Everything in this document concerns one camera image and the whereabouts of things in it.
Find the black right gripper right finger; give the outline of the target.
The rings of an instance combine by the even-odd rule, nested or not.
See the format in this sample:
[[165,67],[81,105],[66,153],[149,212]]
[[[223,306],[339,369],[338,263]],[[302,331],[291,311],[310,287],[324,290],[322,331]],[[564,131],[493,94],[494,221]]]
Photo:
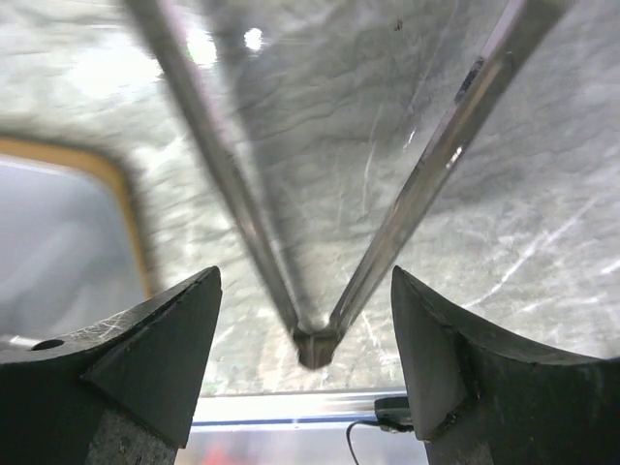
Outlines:
[[619,362],[503,329],[396,267],[391,308],[413,429],[432,464],[615,464]]

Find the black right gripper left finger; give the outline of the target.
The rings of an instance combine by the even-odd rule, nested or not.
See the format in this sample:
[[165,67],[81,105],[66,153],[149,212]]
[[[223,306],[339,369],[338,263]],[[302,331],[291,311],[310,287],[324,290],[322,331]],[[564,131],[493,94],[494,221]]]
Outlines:
[[76,332],[1,354],[5,464],[172,464],[222,300],[209,267]]

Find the silver metal tweezers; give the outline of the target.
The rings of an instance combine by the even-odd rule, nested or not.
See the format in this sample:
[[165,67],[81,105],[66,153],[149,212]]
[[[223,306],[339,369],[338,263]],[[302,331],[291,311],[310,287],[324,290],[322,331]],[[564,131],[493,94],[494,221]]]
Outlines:
[[130,1],[300,363],[386,306],[568,1]]

